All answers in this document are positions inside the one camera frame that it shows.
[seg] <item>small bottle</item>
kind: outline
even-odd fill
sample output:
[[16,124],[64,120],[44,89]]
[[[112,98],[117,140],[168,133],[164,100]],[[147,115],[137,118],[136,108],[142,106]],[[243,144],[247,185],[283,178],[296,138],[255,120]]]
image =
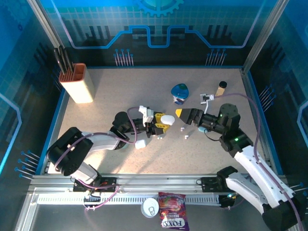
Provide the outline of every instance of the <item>small bottle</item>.
[[221,81],[219,83],[218,89],[216,91],[215,96],[220,96],[223,94],[223,92],[225,91],[225,88],[227,87],[227,83],[225,81]]

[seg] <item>glass panel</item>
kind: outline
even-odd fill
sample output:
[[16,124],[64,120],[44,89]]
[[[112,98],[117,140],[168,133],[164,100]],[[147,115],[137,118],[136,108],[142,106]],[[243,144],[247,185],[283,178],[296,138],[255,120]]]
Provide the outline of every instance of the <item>glass panel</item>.
[[75,62],[243,65],[275,0],[42,0]]
[[283,172],[294,184],[308,181],[307,12],[307,1],[290,1],[251,68]]
[[14,230],[38,162],[21,152],[41,155],[61,87],[53,47],[27,1],[1,3],[0,227]]

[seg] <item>foxs candy bag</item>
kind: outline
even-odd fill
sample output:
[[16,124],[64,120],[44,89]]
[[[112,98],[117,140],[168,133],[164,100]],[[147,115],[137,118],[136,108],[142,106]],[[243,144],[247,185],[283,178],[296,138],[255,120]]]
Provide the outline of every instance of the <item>foxs candy bag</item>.
[[185,195],[182,194],[158,193],[159,215],[163,228],[189,231],[184,199]]

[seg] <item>gear graphic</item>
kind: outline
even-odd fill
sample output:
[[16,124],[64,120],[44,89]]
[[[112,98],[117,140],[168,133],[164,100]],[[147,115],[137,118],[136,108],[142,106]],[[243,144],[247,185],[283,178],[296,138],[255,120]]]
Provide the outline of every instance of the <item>gear graphic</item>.
[[6,7],[16,21],[25,20],[29,13],[26,0],[0,0],[0,6]]
[[135,0],[144,13],[149,13],[150,16],[161,15],[167,16],[167,13],[173,13],[179,9],[179,5],[184,3],[183,0]]

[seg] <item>yellow-tipped object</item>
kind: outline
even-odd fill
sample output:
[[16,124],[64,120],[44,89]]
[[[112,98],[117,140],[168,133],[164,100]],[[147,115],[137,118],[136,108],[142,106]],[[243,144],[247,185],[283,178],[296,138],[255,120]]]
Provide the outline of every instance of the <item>yellow-tipped object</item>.
[[180,117],[181,113],[182,113],[182,109],[175,110],[175,114],[178,116],[178,118]]

